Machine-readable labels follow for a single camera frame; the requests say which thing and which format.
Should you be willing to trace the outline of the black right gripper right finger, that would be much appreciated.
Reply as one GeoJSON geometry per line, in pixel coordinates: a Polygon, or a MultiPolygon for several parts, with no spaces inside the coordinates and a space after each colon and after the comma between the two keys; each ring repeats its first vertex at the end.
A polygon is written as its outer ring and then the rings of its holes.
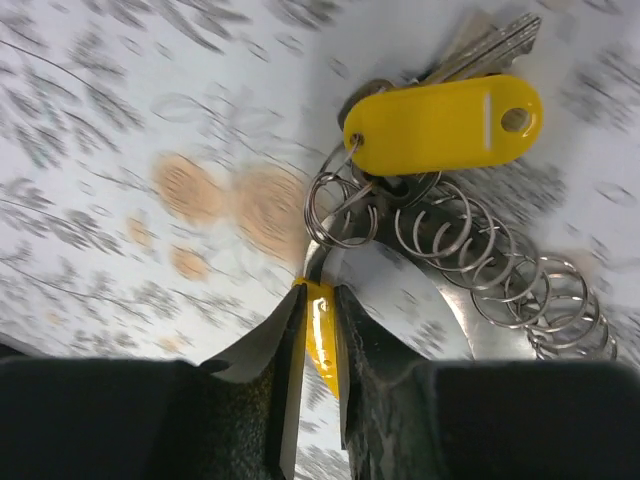
{"type": "Polygon", "coordinates": [[[639,376],[612,361],[433,361],[335,291],[356,479],[635,479],[639,376]]]}

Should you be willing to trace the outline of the metal keyring hoop yellow handle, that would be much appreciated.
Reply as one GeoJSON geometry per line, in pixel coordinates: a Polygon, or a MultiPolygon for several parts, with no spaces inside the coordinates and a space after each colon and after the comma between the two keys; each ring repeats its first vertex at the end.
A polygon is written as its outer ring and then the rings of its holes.
{"type": "Polygon", "coordinates": [[[441,173],[390,180],[319,173],[306,194],[311,236],[307,352],[338,382],[334,288],[426,357],[614,360],[593,288],[569,258],[542,252],[441,173]]]}

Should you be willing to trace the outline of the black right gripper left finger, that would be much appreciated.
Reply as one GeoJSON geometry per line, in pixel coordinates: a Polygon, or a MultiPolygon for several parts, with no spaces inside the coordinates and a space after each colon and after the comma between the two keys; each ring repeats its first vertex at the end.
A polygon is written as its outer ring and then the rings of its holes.
{"type": "Polygon", "coordinates": [[[9,356],[5,479],[289,479],[306,289],[210,359],[9,356]]]}

